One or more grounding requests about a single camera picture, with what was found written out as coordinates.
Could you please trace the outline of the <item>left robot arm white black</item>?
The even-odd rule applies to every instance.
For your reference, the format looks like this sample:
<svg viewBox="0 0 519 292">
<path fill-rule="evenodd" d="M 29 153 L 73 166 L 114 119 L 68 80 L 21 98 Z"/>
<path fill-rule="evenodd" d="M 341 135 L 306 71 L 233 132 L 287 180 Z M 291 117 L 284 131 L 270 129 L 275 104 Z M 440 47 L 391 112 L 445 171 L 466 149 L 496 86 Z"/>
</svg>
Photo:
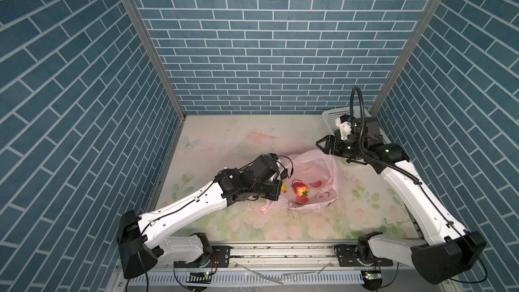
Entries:
<svg viewBox="0 0 519 292">
<path fill-rule="evenodd" d="M 225 168 L 212 181 L 166 207 L 120 218 L 116 242 L 124 278 L 147 274 L 159 259 L 203 266 L 213 257 L 204 233 L 174 237 L 174 233 L 213 212 L 242 201 L 278 201 L 282 182 L 293 174 L 276 154 L 262 154 L 241 168 Z"/>
</svg>

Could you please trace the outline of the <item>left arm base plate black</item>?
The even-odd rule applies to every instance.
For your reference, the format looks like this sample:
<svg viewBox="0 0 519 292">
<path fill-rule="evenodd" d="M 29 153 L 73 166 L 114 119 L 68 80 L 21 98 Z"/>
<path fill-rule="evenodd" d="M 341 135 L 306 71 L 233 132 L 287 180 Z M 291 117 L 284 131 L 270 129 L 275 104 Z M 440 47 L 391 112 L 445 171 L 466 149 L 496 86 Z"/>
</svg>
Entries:
<svg viewBox="0 0 519 292">
<path fill-rule="evenodd" d="M 175 268 L 228 268 L 231 258 L 231 246 L 212 246 L 212 253 L 205 252 L 197 260 L 191 263 L 175 262 Z"/>
</svg>

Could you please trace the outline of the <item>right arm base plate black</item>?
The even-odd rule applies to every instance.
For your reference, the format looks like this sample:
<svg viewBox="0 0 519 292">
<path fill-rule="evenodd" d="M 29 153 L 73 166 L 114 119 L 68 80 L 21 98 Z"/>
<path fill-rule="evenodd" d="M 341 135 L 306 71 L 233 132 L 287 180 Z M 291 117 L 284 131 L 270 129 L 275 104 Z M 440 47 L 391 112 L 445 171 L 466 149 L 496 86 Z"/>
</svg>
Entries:
<svg viewBox="0 0 519 292">
<path fill-rule="evenodd" d="M 358 258 L 357 246 L 348 244 L 339 244 L 333 247 L 333 251 L 338 259 L 340 267 L 391 267 L 393 261 L 385 258 L 372 257 L 369 260 L 360 260 Z"/>
</svg>

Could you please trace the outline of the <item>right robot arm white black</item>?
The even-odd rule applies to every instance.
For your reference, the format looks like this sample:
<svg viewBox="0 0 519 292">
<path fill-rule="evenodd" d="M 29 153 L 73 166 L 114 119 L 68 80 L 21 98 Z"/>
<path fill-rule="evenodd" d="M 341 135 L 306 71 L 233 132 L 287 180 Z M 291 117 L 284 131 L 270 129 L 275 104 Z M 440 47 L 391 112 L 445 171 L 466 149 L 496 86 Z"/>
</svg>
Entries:
<svg viewBox="0 0 519 292">
<path fill-rule="evenodd" d="M 316 146 L 324 154 L 373 167 L 403 201 L 421 234 L 419 239 L 392 238 L 381 231 L 365 234 L 358 239 L 359 261 L 370 266 L 388 259 L 411 266 L 434 285 L 455 281 L 472 269 L 486 247 L 484 236 L 468 231 L 446 210 L 404 149 L 385 142 L 376 118 L 345 114 L 338 121 L 336 133 L 323 137 Z"/>
</svg>

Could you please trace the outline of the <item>pink plastic fruit bag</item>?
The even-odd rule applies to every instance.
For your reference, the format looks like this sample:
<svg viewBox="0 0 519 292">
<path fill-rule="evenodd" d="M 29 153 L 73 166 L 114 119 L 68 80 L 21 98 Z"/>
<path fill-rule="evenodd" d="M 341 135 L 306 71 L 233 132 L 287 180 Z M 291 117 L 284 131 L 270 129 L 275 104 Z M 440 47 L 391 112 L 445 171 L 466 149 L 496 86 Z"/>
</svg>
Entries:
<svg viewBox="0 0 519 292">
<path fill-rule="evenodd" d="M 290 176 L 282 181 L 287 192 L 281 192 L 278 201 L 267 202 L 261 208 L 263 214 L 275 209 L 294 210 L 303 214 L 320 212 L 338 199 L 343 175 L 334 157 L 320 150 L 310 150 L 282 160 L 288 164 Z M 308 187 L 307 197 L 296 196 L 292 187 L 296 183 Z"/>
</svg>

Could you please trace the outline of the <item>red wax apple toy fruit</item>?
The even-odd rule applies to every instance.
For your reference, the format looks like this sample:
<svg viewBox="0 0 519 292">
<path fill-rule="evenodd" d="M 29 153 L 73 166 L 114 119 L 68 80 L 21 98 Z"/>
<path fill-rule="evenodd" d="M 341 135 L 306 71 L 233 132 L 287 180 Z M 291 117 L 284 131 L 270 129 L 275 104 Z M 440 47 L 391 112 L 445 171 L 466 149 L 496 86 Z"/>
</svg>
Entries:
<svg viewBox="0 0 519 292">
<path fill-rule="evenodd" d="M 309 193 L 308 187 L 302 182 L 292 185 L 297 197 L 307 197 Z"/>
</svg>

